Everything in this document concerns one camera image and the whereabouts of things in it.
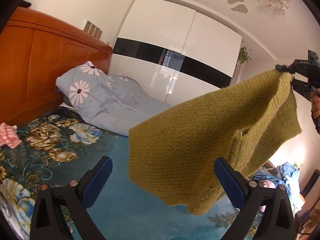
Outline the right hand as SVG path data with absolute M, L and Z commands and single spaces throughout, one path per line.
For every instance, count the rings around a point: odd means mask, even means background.
M 320 116 L 320 100 L 319 100 L 319 94 L 320 90 L 317 88 L 317 90 L 312 90 L 310 93 L 310 100 L 311 100 L 311 116 L 312 119 L 319 127 L 319 116 Z

